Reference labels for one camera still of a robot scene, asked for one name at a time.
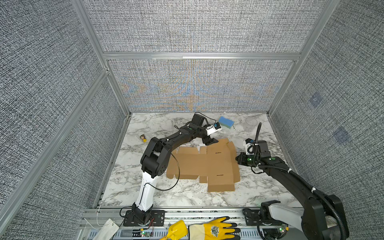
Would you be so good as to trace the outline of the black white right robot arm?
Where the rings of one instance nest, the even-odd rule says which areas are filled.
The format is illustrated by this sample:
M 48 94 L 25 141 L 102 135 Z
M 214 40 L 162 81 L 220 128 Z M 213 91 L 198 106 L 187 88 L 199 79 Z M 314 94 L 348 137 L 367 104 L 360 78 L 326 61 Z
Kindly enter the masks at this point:
M 342 201 L 326 195 L 295 173 L 281 158 L 272 157 L 266 141 L 246 139 L 245 151 L 236 157 L 239 165 L 258 168 L 281 183 L 301 204 L 295 209 L 280 201 L 263 202 L 258 213 L 244 209 L 248 225 L 292 226 L 309 240 L 346 240 L 348 223 Z

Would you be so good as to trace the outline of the brown cardboard box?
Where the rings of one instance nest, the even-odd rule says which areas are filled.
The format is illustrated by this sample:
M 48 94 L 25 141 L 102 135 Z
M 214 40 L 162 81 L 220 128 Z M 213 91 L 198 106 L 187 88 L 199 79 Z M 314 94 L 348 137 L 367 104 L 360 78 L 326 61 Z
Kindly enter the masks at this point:
M 199 179 L 208 192 L 234 192 L 240 178 L 236 147 L 228 139 L 197 147 L 179 147 L 173 151 L 166 171 L 168 179 Z

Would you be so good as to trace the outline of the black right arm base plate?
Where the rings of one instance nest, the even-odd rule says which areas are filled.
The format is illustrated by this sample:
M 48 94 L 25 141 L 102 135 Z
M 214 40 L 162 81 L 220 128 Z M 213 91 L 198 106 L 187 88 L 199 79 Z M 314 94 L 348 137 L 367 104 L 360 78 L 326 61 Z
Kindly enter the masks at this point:
M 247 226 L 256 226 L 257 224 L 260 224 L 260 226 L 278 226 L 284 224 L 281 221 L 274 220 L 266 208 L 245 208 L 242 210 L 242 213 L 245 217 Z

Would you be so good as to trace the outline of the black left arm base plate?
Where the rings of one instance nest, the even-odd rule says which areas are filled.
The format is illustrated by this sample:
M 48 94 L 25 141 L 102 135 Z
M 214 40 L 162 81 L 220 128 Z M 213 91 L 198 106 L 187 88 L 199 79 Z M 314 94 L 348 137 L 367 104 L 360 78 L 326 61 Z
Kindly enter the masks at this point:
M 124 227 L 148 227 L 150 224 L 155 227 L 163 227 L 165 221 L 165 211 L 126 211 Z

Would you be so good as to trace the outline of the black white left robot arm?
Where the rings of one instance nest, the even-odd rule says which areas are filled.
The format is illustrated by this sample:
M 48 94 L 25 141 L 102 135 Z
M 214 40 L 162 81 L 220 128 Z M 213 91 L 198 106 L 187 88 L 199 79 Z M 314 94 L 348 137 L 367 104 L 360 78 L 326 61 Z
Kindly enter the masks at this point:
M 209 119 L 204 114 L 196 112 L 192 120 L 179 127 L 176 133 L 161 139 L 153 137 L 149 141 L 141 157 L 143 175 L 138 198 L 132 205 L 134 220 L 140 224 L 150 221 L 154 192 L 160 190 L 157 188 L 159 176 L 167 170 L 175 149 L 196 138 L 200 138 L 206 146 L 219 142 L 211 135 L 221 131 L 222 127 L 216 120 L 210 124 Z

